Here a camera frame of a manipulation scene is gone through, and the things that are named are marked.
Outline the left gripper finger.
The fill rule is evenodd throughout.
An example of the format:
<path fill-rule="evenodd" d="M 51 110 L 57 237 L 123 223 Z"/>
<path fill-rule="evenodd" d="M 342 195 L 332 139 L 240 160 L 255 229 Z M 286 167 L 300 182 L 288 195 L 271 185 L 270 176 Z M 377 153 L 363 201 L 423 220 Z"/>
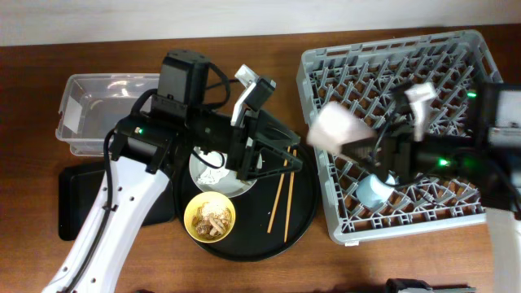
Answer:
<path fill-rule="evenodd" d="M 303 160 L 297 155 L 298 148 L 290 146 L 285 151 L 265 150 L 260 153 L 262 168 L 259 178 L 273 177 L 284 173 L 298 173 L 303 168 Z"/>
<path fill-rule="evenodd" d="M 281 147 L 292 147 L 300 143 L 300 136 L 269 112 L 264 112 L 266 122 L 264 135 Z"/>

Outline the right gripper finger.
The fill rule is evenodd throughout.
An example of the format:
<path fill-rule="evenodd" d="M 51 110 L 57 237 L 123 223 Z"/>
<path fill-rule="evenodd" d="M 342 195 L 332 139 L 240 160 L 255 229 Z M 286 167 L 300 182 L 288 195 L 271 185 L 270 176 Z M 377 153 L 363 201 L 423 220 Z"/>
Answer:
<path fill-rule="evenodd" d="M 346 148 L 346 149 L 357 149 L 357 148 L 367 148 L 367 147 L 374 148 L 377 141 L 378 141 L 378 137 L 372 136 L 372 137 L 356 140 L 353 142 L 345 143 L 344 148 Z"/>
<path fill-rule="evenodd" d="M 370 146 L 351 146 L 349 144 L 342 145 L 341 154 L 355 161 L 360 167 L 366 171 L 378 171 L 379 166 L 372 158 L 372 148 Z"/>

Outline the wooden chopstick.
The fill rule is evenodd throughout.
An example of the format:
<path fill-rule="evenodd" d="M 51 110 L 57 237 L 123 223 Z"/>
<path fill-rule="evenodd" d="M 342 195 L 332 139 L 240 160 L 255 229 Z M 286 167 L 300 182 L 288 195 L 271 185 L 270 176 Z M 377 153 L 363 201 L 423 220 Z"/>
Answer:
<path fill-rule="evenodd" d="M 286 217 L 285 217 L 285 230 L 284 230 L 284 242 L 285 243 L 287 242 L 287 236 L 288 236 L 288 232 L 289 232 L 294 176 L 295 176 L 295 173 L 292 172 L 290 174 L 290 185 L 289 185 L 289 189 L 288 189 L 287 210 L 286 210 Z"/>
<path fill-rule="evenodd" d="M 273 228 L 274 218 L 275 218 L 276 211 L 277 211 L 277 208 L 278 208 L 278 202 L 279 202 L 279 199 L 280 199 L 280 194 L 282 192 L 282 185 L 284 183 L 284 178 L 285 178 L 285 173 L 280 175 L 280 178 L 279 178 L 279 181 L 278 181 L 278 188 L 277 188 L 277 192 L 276 192 L 276 195 L 275 195 L 275 198 L 274 198 L 274 204 L 273 204 L 273 207 L 272 207 L 272 211 L 271 211 L 270 219 L 269 219 L 269 224 L 268 224 L 268 227 L 267 227 L 267 233 L 268 234 L 271 234 L 271 231 L 272 231 L 272 228 Z"/>

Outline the pink cup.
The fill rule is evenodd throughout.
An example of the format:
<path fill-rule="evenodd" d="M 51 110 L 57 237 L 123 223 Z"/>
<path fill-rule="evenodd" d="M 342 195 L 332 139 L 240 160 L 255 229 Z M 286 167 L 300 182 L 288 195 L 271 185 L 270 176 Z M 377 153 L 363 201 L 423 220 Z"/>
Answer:
<path fill-rule="evenodd" d="M 331 154 L 341 153 L 342 146 L 374 138 L 376 132 L 337 102 L 327 103 L 310 125 L 307 143 Z"/>

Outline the blue cup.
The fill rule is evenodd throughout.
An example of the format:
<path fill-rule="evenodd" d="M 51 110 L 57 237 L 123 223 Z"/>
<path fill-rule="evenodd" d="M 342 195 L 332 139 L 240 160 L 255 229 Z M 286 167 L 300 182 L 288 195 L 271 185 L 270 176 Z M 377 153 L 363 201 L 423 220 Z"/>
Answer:
<path fill-rule="evenodd" d="M 368 208 L 376 208 L 392 195 L 394 188 L 391 185 L 395 184 L 396 181 L 391 175 L 382 182 L 375 174 L 370 174 L 359 181 L 355 195 L 361 204 Z"/>

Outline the white tissue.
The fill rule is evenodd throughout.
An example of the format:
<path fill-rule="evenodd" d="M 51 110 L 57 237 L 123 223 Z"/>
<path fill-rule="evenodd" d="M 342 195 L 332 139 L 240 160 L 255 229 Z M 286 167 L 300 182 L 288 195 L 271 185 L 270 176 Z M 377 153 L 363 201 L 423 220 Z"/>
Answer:
<path fill-rule="evenodd" d="M 215 185 L 226 177 L 230 170 L 225 167 L 227 155 L 218 151 L 210 151 L 204 154 L 199 151 L 199 162 L 203 164 L 203 171 L 197 177 L 197 183 Z"/>

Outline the grey plate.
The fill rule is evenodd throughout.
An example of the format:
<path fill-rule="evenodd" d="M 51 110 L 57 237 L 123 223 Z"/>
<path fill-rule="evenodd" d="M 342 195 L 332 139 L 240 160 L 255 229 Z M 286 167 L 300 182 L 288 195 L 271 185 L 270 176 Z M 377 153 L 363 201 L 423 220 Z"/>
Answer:
<path fill-rule="evenodd" d="M 246 193 L 256 184 L 256 180 L 239 180 L 235 171 L 225 167 L 227 154 L 219 151 L 204 154 L 199 147 L 194 148 L 194 153 L 190 156 L 189 172 L 201 191 L 216 191 L 233 198 Z"/>

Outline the food scraps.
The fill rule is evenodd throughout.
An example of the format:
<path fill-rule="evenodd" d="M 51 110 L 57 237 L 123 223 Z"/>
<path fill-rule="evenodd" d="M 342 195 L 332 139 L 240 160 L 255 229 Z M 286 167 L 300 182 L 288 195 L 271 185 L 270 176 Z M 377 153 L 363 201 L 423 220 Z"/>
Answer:
<path fill-rule="evenodd" d="M 232 214 L 219 203 L 204 202 L 195 209 L 191 224 L 196 234 L 205 240 L 223 237 L 230 231 Z"/>

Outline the yellow bowl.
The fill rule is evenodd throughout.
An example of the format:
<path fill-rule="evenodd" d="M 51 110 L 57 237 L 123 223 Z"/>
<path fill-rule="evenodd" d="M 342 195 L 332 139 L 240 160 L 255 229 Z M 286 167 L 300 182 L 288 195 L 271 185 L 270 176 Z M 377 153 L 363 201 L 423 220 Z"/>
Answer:
<path fill-rule="evenodd" d="M 230 228 L 230 231 L 227 234 L 225 234 L 223 237 L 217 238 L 214 240 L 205 240 L 196 234 L 195 229 L 191 224 L 191 220 L 195 214 L 195 209 L 204 202 L 219 203 L 219 204 L 226 206 L 229 210 L 231 210 L 231 214 L 232 214 L 231 228 Z M 227 198 L 225 195 L 215 192 L 215 191 L 203 192 L 199 195 L 196 195 L 187 204 L 185 211 L 184 211 L 183 220 L 184 220 L 184 226 L 186 228 L 186 231 L 193 239 L 195 239 L 201 243 L 216 243 L 216 242 L 219 242 L 222 239 L 224 239 L 234 228 L 234 224 L 235 224 L 235 220 L 236 220 L 235 208 L 234 208 L 234 205 L 231 202 L 231 200 L 229 198 Z"/>

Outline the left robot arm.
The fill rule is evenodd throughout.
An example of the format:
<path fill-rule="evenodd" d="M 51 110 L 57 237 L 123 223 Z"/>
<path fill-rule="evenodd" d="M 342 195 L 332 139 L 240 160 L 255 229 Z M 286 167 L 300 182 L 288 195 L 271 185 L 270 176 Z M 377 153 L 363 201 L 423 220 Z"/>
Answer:
<path fill-rule="evenodd" d="M 49 292 L 112 292 L 142 223 L 185 162 L 219 151 L 240 181 L 297 172 L 289 152 L 299 136 L 263 109 L 276 84 L 242 66 L 243 92 L 230 116 L 206 103 L 206 56 L 171 50 L 158 85 L 144 91 L 103 142 L 105 173 L 99 192 Z"/>

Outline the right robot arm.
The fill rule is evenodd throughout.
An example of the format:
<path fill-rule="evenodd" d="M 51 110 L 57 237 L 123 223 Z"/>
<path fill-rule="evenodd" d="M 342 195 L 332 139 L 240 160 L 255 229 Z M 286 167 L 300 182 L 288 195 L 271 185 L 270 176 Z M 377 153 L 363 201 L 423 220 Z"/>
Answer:
<path fill-rule="evenodd" d="M 479 191 L 493 243 L 497 292 L 520 290 L 520 87 L 484 82 L 467 95 L 465 137 L 427 134 L 421 125 L 383 127 L 339 152 L 399 190 L 425 177 L 460 178 Z"/>

